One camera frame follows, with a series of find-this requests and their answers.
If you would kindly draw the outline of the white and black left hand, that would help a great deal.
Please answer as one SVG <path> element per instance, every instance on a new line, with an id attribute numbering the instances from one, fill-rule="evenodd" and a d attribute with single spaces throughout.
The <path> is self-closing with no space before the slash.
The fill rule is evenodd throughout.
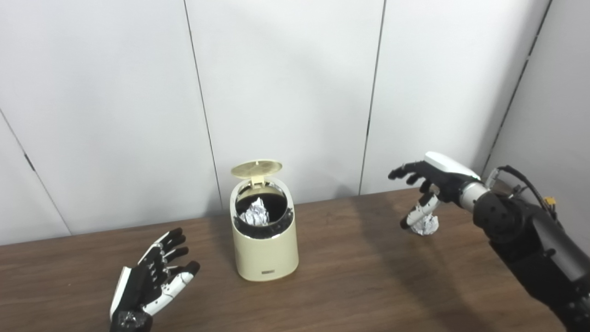
<path id="1" fill-rule="evenodd" d="M 111 332 L 149 332 L 154 316 L 194 279 L 201 266 L 169 266 L 189 253 L 186 236 L 175 228 L 149 246 L 134 267 L 123 267 L 109 310 Z"/>

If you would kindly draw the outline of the white and black right hand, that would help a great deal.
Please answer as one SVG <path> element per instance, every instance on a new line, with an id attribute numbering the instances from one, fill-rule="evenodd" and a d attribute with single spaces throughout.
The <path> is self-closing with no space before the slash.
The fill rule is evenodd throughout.
<path id="1" fill-rule="evenodd" d="M 461 197 L 468 186 L 483 184 L 481 178 L 470 168 L 433 151 L 428 151 L 423 160 L 405 163 L 388 174 L 391 180 L 405 177 L 407 185 L 415 185 L 420 179 L 423 179 L 423 182 L 419 188 L 422 196 L 400 221 L 400 226 L 404 230 L 419 224 L 443 202 L 460 205 Z"/>

